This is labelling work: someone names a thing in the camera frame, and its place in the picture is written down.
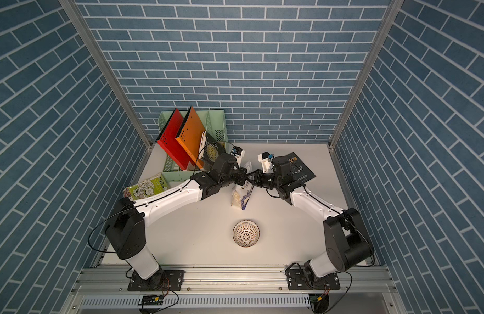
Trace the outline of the white oats bag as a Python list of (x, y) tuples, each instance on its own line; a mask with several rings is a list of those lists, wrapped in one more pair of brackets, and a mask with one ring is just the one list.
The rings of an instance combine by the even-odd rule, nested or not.
[(242, 185), (235, 184), (232, 189), (231, 206), (243, 211), (246, 210), (252, 191), (253, 185), (247, 178)]

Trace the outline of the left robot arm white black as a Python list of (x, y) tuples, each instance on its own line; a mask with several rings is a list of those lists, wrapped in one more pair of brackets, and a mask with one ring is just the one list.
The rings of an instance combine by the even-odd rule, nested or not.
[(142, 280), (159, 280), (163, 271), (147, 247), (146, 229), (177, 209), (219, 193), (221, 188), (244, 185), (247, 169), (240, 166), (241, 159), (236, 153), (222, 153), (208, 171), (195, 173), (172, 189), (137, 201), (117, 201), (102, 231), (118, 258)]

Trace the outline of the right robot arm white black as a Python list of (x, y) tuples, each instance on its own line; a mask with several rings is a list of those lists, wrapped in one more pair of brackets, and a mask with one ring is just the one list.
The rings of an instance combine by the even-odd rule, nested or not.
[(295, 153), (274, 156), (265, 152), (258, 155), (258, 161), (262, 168), (248, 175), (251, 184), (276, 190), (279, 199), (323, 224), (325, 251), (304, 264), (309, 281), (346, 272), (373, 257), (374, 247), (360, 212), (335, 206), (312, 193), (306, 183), (316, 175)]

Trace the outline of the black Sixpence book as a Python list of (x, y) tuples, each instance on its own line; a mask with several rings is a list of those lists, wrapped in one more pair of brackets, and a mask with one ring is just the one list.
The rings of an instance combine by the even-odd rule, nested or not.
[(203, 170), (210, 170), (216, 159), (225, 152), (225, 143), (223, 141), (217, 141), (206, 131), (202, 133), (198, 159), (203, 165)]

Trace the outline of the black Chinese title book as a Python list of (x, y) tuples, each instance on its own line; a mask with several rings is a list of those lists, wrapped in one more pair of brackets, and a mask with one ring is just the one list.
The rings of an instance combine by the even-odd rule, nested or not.
[(284, 174), (290, 175), (294, 181), (307, 183), (308, 181), (316, 178), (314, 172), (312, 172), (306, 166), (306, 164), (298, 157), (296, 153), (290, 153), (284, 156), (284, 159)]

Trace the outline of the orange perforated divider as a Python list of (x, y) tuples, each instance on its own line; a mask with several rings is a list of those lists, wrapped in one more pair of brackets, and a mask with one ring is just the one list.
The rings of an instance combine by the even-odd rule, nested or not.
[(201, 135), (204, 131), (206, 129), (197, 112), (193, 107), (190, 107), (175, 138), (189, 157), (191, 157), (192, 165), (199, 169), (203, 169), (203, 165), (198, 159), (198, 154)]

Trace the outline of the mint green file crate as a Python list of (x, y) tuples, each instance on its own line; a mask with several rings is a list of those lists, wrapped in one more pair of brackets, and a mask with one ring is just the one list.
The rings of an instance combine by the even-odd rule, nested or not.
[(204, 167), (198, 156), (204, 134), (224, 147), (228, 141), (223, 110), (197, 111), (191, 107), (187, 111), (164, 111), (158, 126), (156, 143), (167, 154), (162, 175), (168, 183), (185, 181), (194, 170)]

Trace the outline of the red perforated divider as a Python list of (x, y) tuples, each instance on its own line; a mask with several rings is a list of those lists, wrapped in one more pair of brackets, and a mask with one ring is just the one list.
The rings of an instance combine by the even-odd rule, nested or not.
[(167, 119), (156, 140), (157, 144), (167, 153), (167, 155), (183, 171), (193, 170), (194, 161), (184, 150), (183, 146), (176, 140), (179, 128), (183, 123), (183, 115), (175, 109)]

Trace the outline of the green illustrated booklet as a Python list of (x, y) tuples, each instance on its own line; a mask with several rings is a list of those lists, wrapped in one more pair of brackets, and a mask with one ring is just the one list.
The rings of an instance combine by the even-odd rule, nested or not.
[(137, 201), (160, 194), (164, 191), (167, 191), (169, 188), (170, 186), (166, 182), (162, 173), (158, 173), (157, 175), (145, 179), (140, 183), (126, 187), (123, 190), (123, 196), (132, 201)]

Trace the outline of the small black electronics board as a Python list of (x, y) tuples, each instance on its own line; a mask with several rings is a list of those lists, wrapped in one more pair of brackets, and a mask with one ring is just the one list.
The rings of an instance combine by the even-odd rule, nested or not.
[(162, 295), (148, 295), (148, 296), (143, 296), (141, 298), (140, 303), (138, 303), (139, 307), (146, 307), (146, 306), (151, 306), (151, 307), (160, 307), (164, 304), (164, 296)]

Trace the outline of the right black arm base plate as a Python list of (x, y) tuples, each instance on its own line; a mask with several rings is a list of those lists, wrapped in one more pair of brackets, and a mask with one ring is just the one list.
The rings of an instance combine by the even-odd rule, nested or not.
[(289, 290), (340, 290), (338, 276), (331, 273), (322, 278), (307, 275), (298, 268), (285, 270), (286, 283)]

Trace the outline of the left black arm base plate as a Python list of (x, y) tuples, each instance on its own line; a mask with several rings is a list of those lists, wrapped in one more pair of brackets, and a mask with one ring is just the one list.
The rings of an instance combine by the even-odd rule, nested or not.
[(148, 279), (142, 279), (134, 271), (128, 285), (129, 292), (180, 291), (184, 281), (184, 270), (159, 270)]

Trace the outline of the round black connector under rail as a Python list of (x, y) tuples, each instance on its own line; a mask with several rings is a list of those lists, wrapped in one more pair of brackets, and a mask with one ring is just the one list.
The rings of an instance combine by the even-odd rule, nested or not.
[(313, 313), (326, 313), (330, 305), (330, 297), (328, 294), (310, 294), (310, 306)]

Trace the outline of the aluminium mounting rail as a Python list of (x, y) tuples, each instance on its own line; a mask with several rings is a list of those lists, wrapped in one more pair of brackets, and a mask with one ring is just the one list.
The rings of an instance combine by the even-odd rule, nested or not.
[[(166, 286), (181, 294), (229, 293), (394, 293), (396, 286), (384, 266), (354, 267), (345, 273), (329, 275), (317, 286), (307, 284), (297, 267), (287, 266), (165, 266)], [(139, 285), (126, 265), (103, 265), (84, 269), (72, 289), (73, 294), (129, 294), (129, 285)]]

